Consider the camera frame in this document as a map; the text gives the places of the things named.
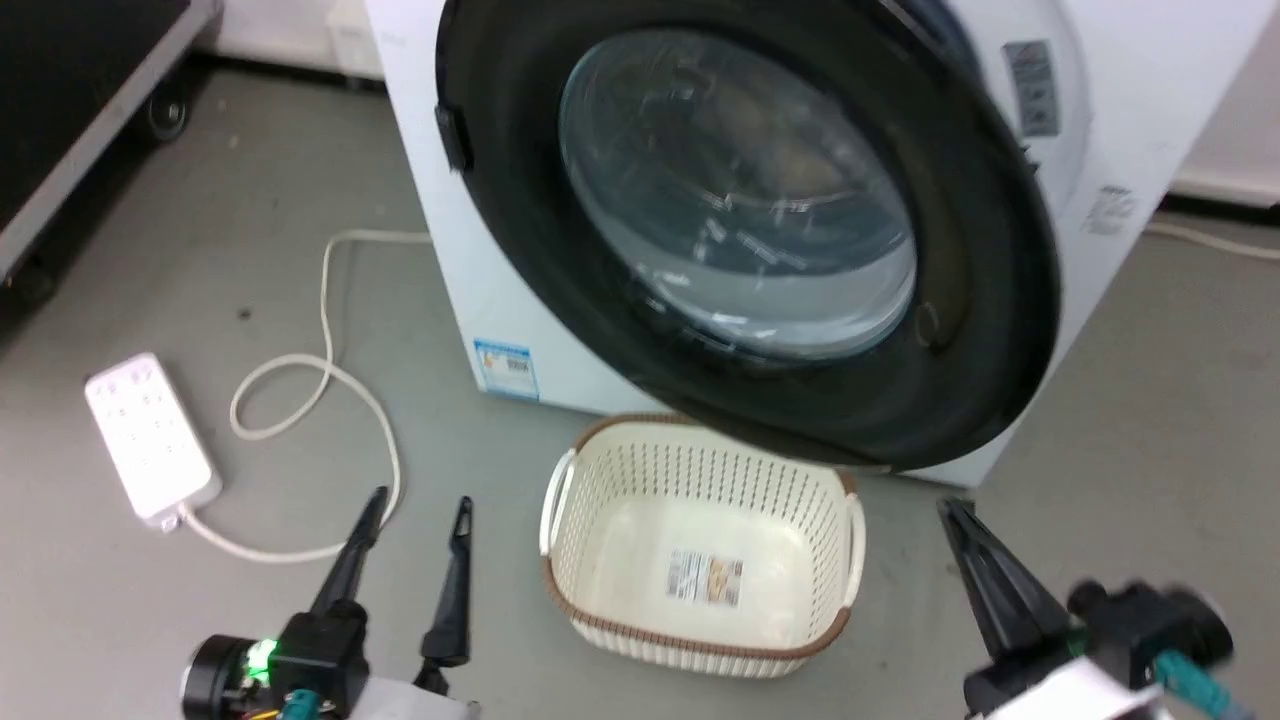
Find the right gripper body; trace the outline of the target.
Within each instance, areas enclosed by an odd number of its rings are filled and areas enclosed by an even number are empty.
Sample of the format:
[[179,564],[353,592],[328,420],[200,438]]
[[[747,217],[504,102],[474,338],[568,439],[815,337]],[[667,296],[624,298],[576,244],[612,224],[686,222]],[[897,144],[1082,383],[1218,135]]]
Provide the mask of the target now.
[[968,675],[965,720],[1157,720],[1171,648],[1170,624],[1075,624]]

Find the grey warning sticker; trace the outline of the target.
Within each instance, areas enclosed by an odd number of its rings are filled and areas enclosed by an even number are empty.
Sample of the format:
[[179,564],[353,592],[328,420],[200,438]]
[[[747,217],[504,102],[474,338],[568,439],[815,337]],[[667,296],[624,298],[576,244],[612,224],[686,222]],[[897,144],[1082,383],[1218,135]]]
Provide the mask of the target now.
[[1046,40],[1004,45],[1012,77],[1021,133],[1028,138],[1056,137],[1061,132],[1053,61]]

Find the black round washing machine door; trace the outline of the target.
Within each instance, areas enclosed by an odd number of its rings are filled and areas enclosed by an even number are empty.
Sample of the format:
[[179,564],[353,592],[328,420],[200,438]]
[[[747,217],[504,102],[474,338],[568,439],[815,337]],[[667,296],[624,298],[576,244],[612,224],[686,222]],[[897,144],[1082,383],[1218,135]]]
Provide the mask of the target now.
[[435,69],[511,265],[675,411],[910,471],[1039,387],[1051,217],[941,0],[445,0]]

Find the blue energy label sticker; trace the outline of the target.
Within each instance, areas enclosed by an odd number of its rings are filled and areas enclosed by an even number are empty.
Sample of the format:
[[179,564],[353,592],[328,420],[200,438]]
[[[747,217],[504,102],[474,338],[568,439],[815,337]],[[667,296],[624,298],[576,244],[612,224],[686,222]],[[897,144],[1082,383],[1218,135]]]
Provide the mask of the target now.
[[481,391],[535,402],[540,400],[532,355],[527,347],[474,340],[474,356]]

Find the white front-load washing machine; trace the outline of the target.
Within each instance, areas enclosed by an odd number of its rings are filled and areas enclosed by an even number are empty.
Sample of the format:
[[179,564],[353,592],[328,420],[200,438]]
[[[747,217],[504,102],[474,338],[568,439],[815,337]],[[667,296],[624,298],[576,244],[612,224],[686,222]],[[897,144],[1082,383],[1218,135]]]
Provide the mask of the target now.
[[[978,76],[1036,169],[1059,252],[1060,316],[1043,379],[1019,418],[977,451],[910,471],[846,466],[977,487],[1080,334],[1211,117],[1245,68],[1280,0],[941,0],[972,40]],[[435,45],[445,0],[367,0],[399,136],[454,322],[474,340],[527,347],[538,402],[598,415],[672,410],[579,342],[511,265],[451,168],[436,123]],[[1046,40],[1061,132],[1021,133],[1004,45]],[[1138,196],[1111,237],[1082,223],[1105,184]]]

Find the small white text sticker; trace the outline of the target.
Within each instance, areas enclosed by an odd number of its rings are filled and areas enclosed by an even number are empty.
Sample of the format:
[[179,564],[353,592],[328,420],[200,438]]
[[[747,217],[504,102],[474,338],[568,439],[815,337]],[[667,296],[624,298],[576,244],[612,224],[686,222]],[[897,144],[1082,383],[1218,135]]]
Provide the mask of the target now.
[[1082,229],[1101,237],[1123,233],[1135,213],[1137,201],[1138,196],[1132,188],[1120,184],[1100,187],[1084,217]]

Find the white power strip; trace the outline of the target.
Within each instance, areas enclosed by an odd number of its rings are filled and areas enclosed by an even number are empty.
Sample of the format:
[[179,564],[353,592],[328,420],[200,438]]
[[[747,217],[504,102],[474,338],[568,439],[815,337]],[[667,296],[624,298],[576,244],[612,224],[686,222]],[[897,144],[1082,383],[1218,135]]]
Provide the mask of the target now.
[[84,383],[84,401],[134,515],[170,533],[215,500],[221,478],[156,354],[136,354]]

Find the black platform cart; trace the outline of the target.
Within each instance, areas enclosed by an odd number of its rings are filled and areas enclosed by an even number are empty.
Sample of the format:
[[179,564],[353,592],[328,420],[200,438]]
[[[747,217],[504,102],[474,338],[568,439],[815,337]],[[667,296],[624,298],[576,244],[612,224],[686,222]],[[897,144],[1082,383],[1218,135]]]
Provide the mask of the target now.
[[47,225],[116,140],[164,145],[142,136],[141,111],[156,88],[189,95],[182,67],[221,5],[0,0],[0,279],[38,254]]

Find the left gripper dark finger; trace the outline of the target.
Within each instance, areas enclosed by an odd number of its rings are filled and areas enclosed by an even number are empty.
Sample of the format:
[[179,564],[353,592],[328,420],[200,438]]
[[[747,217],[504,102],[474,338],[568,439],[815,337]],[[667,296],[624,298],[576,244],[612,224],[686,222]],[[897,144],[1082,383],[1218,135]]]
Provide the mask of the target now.
[[460,667],[471,659],[474,501],[460,500],[448,539],[449,564],[431,626],[420,644],[425,667]]
[[381,532],[389,496],[388,486],[379,486],[370,495],[311,603],[311,614],[333,614],[338,607],[356,601],[367,555]]

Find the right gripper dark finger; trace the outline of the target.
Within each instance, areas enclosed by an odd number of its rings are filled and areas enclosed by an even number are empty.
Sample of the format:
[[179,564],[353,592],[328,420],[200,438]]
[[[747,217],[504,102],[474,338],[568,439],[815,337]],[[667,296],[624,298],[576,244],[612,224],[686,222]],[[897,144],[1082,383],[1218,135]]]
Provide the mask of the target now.
[[1007,652],[1007,632],[995,536],[978,519],[970,500],[945,497],[938,514],[986,651],[991,659],[1001,659]]
[[997,578],[1005,602],[1007,646],[1038,646],[1065,634],[1071,626],[1068,610],[992,530],[991,533],[995,536]]

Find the black caster wheel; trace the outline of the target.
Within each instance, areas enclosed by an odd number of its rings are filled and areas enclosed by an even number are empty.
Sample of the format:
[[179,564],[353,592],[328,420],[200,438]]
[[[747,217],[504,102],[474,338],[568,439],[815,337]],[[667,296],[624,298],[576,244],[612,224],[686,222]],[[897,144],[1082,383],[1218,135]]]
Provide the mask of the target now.
[[58,290],[58,277],[38,254],[28,256],[0,279],[0,307],[32,311]]
[[142,136],[155,143],[170,143],[189,122],[189,95],[182,87],[156,88],[140,115]]

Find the paper label of basket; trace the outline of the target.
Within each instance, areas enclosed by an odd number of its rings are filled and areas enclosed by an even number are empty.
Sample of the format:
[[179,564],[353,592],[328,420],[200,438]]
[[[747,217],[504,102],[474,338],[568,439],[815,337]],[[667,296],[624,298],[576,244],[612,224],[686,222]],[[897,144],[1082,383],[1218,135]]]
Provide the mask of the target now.
[[692,603],[737,607],[742,575],[741,559],[676,548],[669,555],[666,596]]

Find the cream plastic laundry basket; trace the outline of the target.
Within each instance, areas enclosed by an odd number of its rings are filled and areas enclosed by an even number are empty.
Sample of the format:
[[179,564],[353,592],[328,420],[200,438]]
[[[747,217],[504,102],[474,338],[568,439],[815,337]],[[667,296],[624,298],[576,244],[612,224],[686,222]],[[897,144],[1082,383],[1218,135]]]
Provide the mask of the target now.
[[[741,559],[739,606],[667,597],[676,548]],[[590,427],[557,462],[538,530],[548,594],[588,643],[742,679],[795,673],[840,637],[867,551],[850,471],[675,414]]]

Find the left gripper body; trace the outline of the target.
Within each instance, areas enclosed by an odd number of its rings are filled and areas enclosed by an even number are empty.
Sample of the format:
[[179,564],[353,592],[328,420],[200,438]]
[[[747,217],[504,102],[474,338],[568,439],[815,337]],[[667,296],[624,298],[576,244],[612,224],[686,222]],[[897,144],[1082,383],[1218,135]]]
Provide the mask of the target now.
[[358,603],[333,614],[298,612],[268,660],[278,707],[294,689],[323,698],[319,720],[475,720],[474,702],[453,700],[444,671],[425,667],[411,682],[374,676],[365,656],[369,616]]

